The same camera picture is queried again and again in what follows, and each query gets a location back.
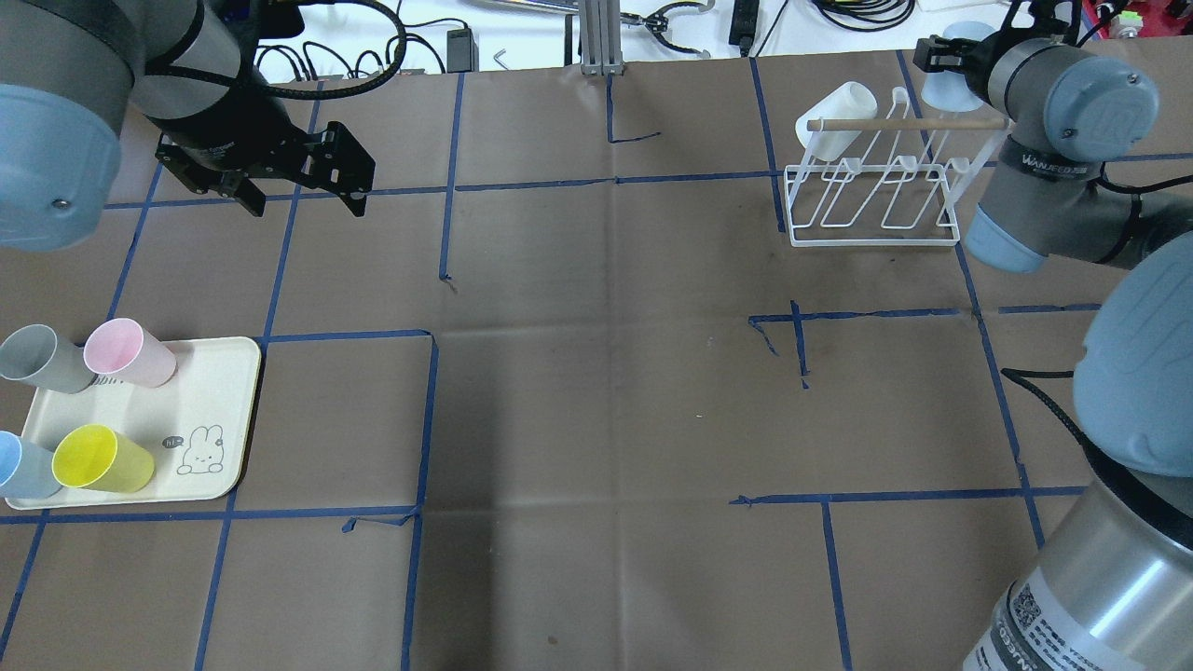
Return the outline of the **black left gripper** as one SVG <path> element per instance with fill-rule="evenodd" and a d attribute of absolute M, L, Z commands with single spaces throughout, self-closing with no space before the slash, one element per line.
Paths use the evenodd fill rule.
<path fill-rule="evenodd" d="M 205 111 L 157 118 L 155 156 L 188 191 L 218 193 L 264 216 L 256 180 L 286 180 L 341 198 L 357 218 L 366 214 L 376 161 L 339 121 L 307 133 L 280 101 L 231 93 Z"/>

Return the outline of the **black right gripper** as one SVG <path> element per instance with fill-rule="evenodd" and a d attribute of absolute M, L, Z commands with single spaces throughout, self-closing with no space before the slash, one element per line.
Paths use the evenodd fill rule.
<path fill-rule="evenodd" d="M 926 74 L 964 74 L 979 101 L 1046 103 L 1069 70 L 1092 59 L 1076 45 L 1081 21 L 1078 1 L 1013 1 L 995 33 L 929 35 L 917 39 L 911 63 Z"/>

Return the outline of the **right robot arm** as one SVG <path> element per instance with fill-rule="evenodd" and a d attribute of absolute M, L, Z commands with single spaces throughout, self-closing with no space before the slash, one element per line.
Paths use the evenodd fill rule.
<path fill-rule="evenodd" d="M 993 608 L 964 670 L 1189 667 L 1189 198 L 1104 174 L 1160 117 L 1146 73 L 1078 47 L 1078 16 L 1032 1 L 1031 24 L 956 24 L 916 44 L 942 96 L 1010 121 L 968 226 L 968 254 L 1030 273 L 1065 256 L 1125 276 L 1070 371 L 1074 411 L 1006 368 L 1082 447 L 1092 481 Z"/>

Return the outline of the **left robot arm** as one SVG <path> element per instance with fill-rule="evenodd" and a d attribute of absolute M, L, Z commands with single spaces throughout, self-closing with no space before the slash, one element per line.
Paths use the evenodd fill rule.
<path fill-rule="evenodd" d="M 89 238 L 122 162 L 135 106 L 184 187 L 261 216 L 260 180 L 288 180 L 365 213 L 376 164 L 350 129 L 305 133 L 282 101 L 379 88 L 288 90 L 262 78 L 261 39 L 302 33 L 298 1 L 5 1 L 1 242 L 47 252 Z"/>

